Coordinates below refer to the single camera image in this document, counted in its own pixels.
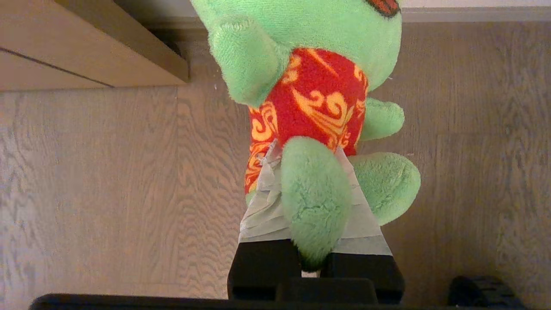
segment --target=orange swirl pattern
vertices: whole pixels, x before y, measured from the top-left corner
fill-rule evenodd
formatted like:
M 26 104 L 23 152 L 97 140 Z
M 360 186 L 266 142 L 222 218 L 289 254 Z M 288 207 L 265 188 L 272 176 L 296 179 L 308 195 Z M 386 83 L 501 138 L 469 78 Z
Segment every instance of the orange swirl pattern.
M 259 109 L 249 108 L 251 155 L 245 193 L 256 188 L 261 160 L 277 139 L 316 139 L 332 151 L 355 155 L 365 119 L 368 79 L 345 57 L 325 50 L 296 49 L 289 66 Z

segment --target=stuffed animal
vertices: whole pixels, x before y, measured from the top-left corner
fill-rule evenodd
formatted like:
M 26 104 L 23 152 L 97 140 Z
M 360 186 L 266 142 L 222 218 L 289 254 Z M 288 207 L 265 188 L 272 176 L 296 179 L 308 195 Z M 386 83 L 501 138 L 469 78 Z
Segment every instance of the stuffed animal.
M 249 107 L 245 194 L 281 148 L 280 200 L 304 270 L 317 270 L 350 219 L 344 152 L 380 225 L 408 210 L 417 168 L 393 153 L 356 156 L 359 141 L 396 133 L 395 103 L 368 96 L 391 74 L 402 17 L 396 0 L 192 0 L 231 97 Z

